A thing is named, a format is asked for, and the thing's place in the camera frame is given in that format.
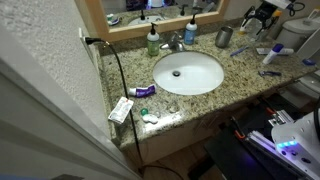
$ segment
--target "green bottle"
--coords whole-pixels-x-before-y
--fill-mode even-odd
[[[159,34],[154,29],[154,26],[157,26],[154,23],[151,23],[151,31],[149,32],[148,39],[148,54],[150,56],[157,56],[159,54]]]

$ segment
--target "sink drain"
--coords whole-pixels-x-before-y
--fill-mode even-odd
[[[179,77],[179,76],[181,75],[181,73],[180,73],[179,71],[173,71],[173,72],[172,72],[172,75],[173,75],[174,77]]]

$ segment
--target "electrical outlet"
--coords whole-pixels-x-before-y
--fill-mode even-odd
[[[85,37],[86,37],[86,36],[84,35],[82,29],[79,28],[79,38],[80,38],[80,41],[82,42],[84,48],[86,49],[86,51],[87,51],[87,53],[88,53],[88,55],[89,55],[89,57],[90,57],[90,59],[91,59],[91,62],[92,62],[93,64],[95,64],[95,63],[94,63],[94,59],[93,59],[92,52],[91,52],[88,44],[87,44],[86,41],[85,41]]]

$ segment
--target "granite countertop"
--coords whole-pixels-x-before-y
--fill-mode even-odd
[[[265,56],[258,55],[254,47],[273,47],[275,42],[250,43],[247,36],[234,34],[229,47],[219,49],[214,45],[216,33],[209,33],[196,37],[194,45],[187,46],[187,50],[207,53],[215,57],[222,65],[225,79],[215,90],[195,96],[183,96],[169,93],[158,86],[157,93],[146,98],[131,99],[132,108],[139,141],[164,133],[187,122],[197,120],[209,113],[213,113],[229,105],[239,103],[249,97],[259,95],[272,88],[280,87],[294,79],[316,70],[315,67],[302,65],[296,55],[277,56],[269,65],[263,65]],[[230,53],[250,45],[250,48],[230,57]],[[119,53],[125,73],[128,88],[147,87],[155,84],[152,76],[153,67],[161,57],[172,53],[171,50],[160,50],[160,54],[151,57],[147,48],[140,48]],[[113,55],[103,57],[106,70],[105,82],[107,93],[105,99],[114,108],[121,96],[124,96],[118,65]],[[260,77],[258,71],[270,70],[282,73],[281,77]],[[159,112],[161,117],[157,124],[144,123],[140,116],[142,108],[149,109],[149,113]],[[134,144],[134,136],[129,118],[119,128],[120,145],[123,149]]]

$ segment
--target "white door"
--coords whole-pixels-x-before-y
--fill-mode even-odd
[[[2,26],[0,34],[0,179],[140,179]]]

